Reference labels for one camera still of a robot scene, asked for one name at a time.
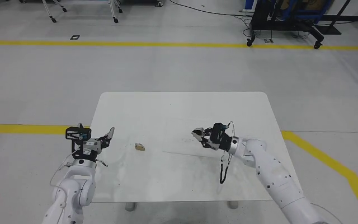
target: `yellow floor line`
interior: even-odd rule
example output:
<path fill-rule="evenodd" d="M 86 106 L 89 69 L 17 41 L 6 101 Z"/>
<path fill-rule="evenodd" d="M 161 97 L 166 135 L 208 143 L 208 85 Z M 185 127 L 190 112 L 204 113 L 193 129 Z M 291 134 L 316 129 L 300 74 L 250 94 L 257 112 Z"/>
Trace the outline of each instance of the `yellow floor line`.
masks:
<path fill-rule="evenodd" d="M 21 124 L 0 124 L 0 134 L 65 134 L 70 126 L 65 125 L 21 125 Z M 331 167 L 333 170 L 344 176 L 358 199 L 358 176 L 343 164 L 331 158 L 318 148 L 303 140 L 293 132 L 282 131 L 285 140 L 291 141 L 298 147 Z"/>
<path fill-rule="evenodd" d="M 171 42 L 101 42 L 101 41 L 12 41 L 0 40 L 0 45 L 41 45 L 41 46 L 149 46 L 182 48 L 247 48 L 246 44 L 228 43 L 171 43 Z M 314 50 L 312 45 L 253 44 L 255 49 Z M 320 50 L 358 50 L 358 46 L 321 46 Z"/>
<path fill-rule="evenodd" d="M 70 126 L 0 124 L 0 134 L 63 134 Z"/>
<path fill-rule="evenodd" d="M 352 170 L 345 167 L 343 164 L 339 163 L 335 159 L 331 158 L 329 155 L 325 154 L 318 148 L 312 146 L 307 141 L 303 140 L 293 132 L 282 131 L 282 136 L 285 140 L 291 141 L 296 144 L 298 147 L 302 148 L 315 158 L 317 158 L 322 163 L 326 164 L 330 168 L 334 169 L 337 173 L 344 176 L 348 183 L 351 185 L 351 188 L 358 199 L 358 175 Z"/>

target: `white table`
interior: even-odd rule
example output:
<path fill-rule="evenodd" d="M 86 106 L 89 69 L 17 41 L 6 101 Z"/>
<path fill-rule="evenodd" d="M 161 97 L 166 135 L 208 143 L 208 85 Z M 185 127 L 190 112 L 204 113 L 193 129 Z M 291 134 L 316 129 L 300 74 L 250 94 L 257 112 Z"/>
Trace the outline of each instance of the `white table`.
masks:
<path fill-rule="evenodd" d="M 263 92 L 106 92 L 91 124 L 92 136 L 115 127 L 99 159 L 94 202 L 271 200 L 255 170 L 233 158 L 219 183 L 223 151 L 202 148 L 198 127 L 234 121 L 240 137 L 267 142 L 300 188 L 296 172 Z M 141 143 L 145 151 L 137 151 Z"/>

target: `concrete floor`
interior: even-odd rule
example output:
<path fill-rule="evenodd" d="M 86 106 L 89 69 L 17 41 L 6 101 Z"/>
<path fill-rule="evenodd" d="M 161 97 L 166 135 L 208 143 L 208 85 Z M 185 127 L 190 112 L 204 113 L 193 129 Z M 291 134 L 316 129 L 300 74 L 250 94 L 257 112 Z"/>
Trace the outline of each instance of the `concrete floor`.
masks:
<path fill-rule="evenodd" d="M 115 25 L 106 2 L 0 2 L 0 40 L 158 41 L 246 43 L 236 18 L 196 12 L 167 1 L 162 8 L 124 5 Z M 180 3 L 238 13 L 240 1 Z M 338 26 L 325 45 L 355 45 L 357 24 Z M 275 44 L 314 40 L 274 32 Z M 255 43 L 270 32 L 262 32 Z M 153 48 L 0 45 L 0 124 L 90 125 L 106 91 L 263 91 L 281 130 L 292 130 L 358 173 L 358 52 L 250 48 Z M 344 224 L 358 220 L 358 201 L 346 179 L 286 142 L 307 197 Z M 51 203 L 48 181 L 69 152 L 63 136 L 0 135 L 1 223 L 39 223 Z M 318 208 L 330 222 L 338 223 Z M 287 223 L 273 201 L 92 203 L 84 223 Z"/>

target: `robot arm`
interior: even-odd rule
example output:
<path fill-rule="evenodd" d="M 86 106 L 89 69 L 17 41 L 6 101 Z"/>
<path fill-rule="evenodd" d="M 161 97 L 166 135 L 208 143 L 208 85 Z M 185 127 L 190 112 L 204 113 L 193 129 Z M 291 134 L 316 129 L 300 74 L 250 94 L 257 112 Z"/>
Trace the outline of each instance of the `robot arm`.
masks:
<path fill-rule="evenodd" d="M 192 135 L 203 147 L 225 150 L 245 165 L 254 167 L 257 178 L 291 224 L 325 223 L 282 163 L 266 152 L 266 143 L 257 139 L 230 137 L 225 133 L 228 126 L 216 123 L 205 130 L 197 128 Z"/>
<path fill-rule="evenodd" d="M 46 212 L 43 224 L 82 224 L 83 206 L 92 202 L 95 194 L 96 161 L 102 149 L 109 146 L 114 128 L 103 137 L 91 138 L 91 129 L 70 127 L 66 139 L 72 141 L 73 163 L 67 163 L 69 170 L 53 190 L 53 204 Z"/>

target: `caster wheel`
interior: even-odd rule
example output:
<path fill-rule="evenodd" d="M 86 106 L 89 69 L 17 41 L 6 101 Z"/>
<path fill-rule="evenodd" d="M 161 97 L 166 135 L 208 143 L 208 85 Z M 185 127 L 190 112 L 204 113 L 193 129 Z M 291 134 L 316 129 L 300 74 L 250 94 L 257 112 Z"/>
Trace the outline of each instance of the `caster wheel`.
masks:
<path fill-rule="evenodd" d="M 321 45 L 322 45 L 321 43 L 317 43 L 317 42 L 316 42 L 316 43 L 314 44 L 313 48 L 317 50 Z"/>
<path fill-rule="evenodd" d="M 163 6 L 163 2 L 162 1 L 158 1 L 156 4 L 157 7 L 162 7 Z"/>

